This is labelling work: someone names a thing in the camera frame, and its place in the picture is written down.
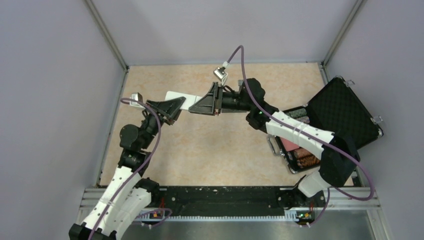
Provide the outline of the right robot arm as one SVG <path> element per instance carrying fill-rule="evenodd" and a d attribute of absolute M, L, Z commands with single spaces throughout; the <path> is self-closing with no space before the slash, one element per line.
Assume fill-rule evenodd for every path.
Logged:
<path fill-rule="evenodd" d="M 286 139 L 319 159 L 319 169 L 296 184 L 293 200 L 299 206 L 307 206 L 324 189 L 343 187 L 359 161 L 352 136 L 343 130 L 323 130 L 296 120 L 268 104 L 265 93 L 255 78 L 244 80 L 238 91 L 225 91 L 215 82 L 188 111 L 210 116 L 222 110 L 245 111 L 245 119 L 255 130 Z"/>

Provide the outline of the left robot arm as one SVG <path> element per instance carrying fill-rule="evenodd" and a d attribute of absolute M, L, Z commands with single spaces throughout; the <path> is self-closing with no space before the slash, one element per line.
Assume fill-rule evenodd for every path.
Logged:
<path fill-rule="evenodd" d="M 72 225 L 68 232 L 71 240 L 120 240 L 145 207 L 160 202 L 158 183 L 142 176 L 158 148 L 162 126 L 178 119 L 185 101 L 183 96 L 146 102 L 120 99 L 126 105 L 140 105 L 144 120 L 140 126 L 127 124 L 121 129 L 122 153 L 112 180 L 92 211 L 81 223 Z"/>

